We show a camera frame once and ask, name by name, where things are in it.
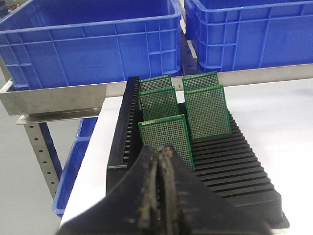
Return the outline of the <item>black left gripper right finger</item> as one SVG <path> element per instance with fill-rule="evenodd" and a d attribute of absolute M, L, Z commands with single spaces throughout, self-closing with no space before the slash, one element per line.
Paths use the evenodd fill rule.
<path fill-rule="evenodd" d="M 158 149 L 162 232 L 166 235 L 269 235 L 267 223 L 219 197 L 173 146 Z"/>

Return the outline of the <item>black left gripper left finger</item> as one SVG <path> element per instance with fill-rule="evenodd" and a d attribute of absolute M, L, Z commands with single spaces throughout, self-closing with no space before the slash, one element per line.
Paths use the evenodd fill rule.
<path fill-rule="evenodd" d="M 157 156 L 146 146 L 96 205 L 64 223 L 59 235 L 157 235 Z"/>

